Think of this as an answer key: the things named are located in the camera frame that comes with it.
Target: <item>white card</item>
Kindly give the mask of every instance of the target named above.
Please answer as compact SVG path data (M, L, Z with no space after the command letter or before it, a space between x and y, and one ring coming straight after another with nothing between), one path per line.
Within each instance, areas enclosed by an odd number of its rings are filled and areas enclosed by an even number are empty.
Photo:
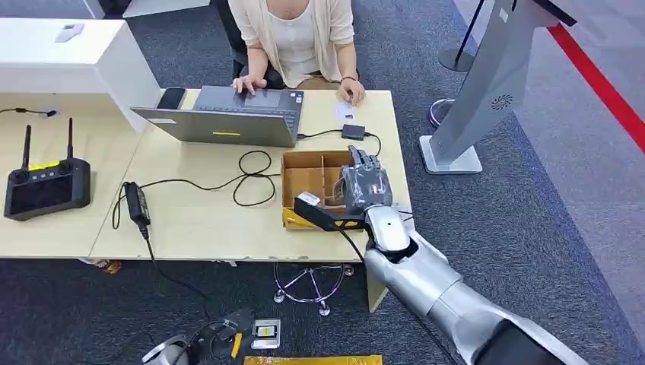
M177 122L170 118L150 118L148 120L154 124L177 124Z
M348 103L336 103L334 104L334 109L336 110L336 116L341 123L354 124L356 116L354 115L354 110Z
M308 205L316 206L320 203L320 198L310 192L302 192L298 195L298 198L304 200Z

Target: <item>desk leg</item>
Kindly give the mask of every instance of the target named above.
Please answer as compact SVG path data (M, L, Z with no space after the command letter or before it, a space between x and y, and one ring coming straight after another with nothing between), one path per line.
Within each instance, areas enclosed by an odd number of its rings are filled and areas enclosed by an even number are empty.
M376 312L381 301L387 294L387 288L375 278L367 274L367 305L370 307L370 313Z

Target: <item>wooden desk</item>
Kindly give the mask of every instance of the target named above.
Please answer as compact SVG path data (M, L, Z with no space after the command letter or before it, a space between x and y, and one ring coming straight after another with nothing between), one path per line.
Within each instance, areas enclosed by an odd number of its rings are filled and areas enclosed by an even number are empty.
M190 90L183 109L191 109L199 94ZM335 91L308 90L304 98L300 132L314 134L339 129L334 104ZM369 91L363 104L355 110L357 123L380 136L383 146L381 162L387 169L394 200L410 206L399 134L389 91ZM346 150L355 144L376 153L377 141L341 139L338 133L323 135L297 143L295 151ZM267 173L280 173L280 157L286 148L259 148L226 144L182 143L159 128L148 127L141 139L125 181L139 185L161 179L188 179L202 186L217 186L240 174L238 159L246 152L264 150L272 157ZM251 170L266 165L265 157L254 155L245 160ZM145 190L151 212L151 242L157 259L227 260L286 262L358 262L345 239L337 233L319 231L286 231L281 222L281 180L274 178L275 199L254 208L243 208L232 199L234 185L216 192L204 192L181 182L151 186ZM263 200L271 186L262 179L248 179L238 197L244 202ZM111 228L111 217L103 225L91 251L92 259L148 259L148 251L135 225L129 221L122 205L122 226ZM351 234L361 250L367 242L365 233ZM370 308L374 309L384 295L382 286L369 281Z
M141 137L109 95L0 94L0 109L47 106L58 106L61 114L51 119L0 114L0 208L5 206L7 176L21 166L25 126L32 126L31 164L61 160L67 154L70 116L74 155L91 165L92 202L26 222L0 218L0 257L87 258Z

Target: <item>cardboard box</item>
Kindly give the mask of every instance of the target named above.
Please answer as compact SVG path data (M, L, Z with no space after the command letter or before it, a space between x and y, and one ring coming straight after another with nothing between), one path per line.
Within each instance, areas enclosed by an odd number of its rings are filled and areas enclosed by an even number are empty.
M341 167L351 163L349 151L302 151L282 154L282 223L288 230L319 229L294 212L294 199L310 192L320 199L321 208L343 212L345 206L327 207Z

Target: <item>gray carpet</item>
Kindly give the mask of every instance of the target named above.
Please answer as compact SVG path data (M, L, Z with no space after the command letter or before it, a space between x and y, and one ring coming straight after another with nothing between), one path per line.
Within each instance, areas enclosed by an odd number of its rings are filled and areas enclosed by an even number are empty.
M427 106L454 95L461 75L442 69L438 49L455 46L465 26L450 0L354 2L359 69L367 88L390 89L420 232L476 290L534 319L590 363L645 363L634 334L514 118L477 145L484 172L431 177L418 136L431 133ZM164 87L229 84L230 58L214 8L129 21ZM214 313L252 306L284 321L275 354L382 354L388 364L445 364L418 324L391 296L365 311L362 268L316 307L274 304L271 267L210 262L163 263L168 272L212 292ZM199 302L161 281L147 262L105 275L80 262L0 262L0 363L78 363L113 354L140 329L160 341L202 322ZM123 360L134 363L144 341Z

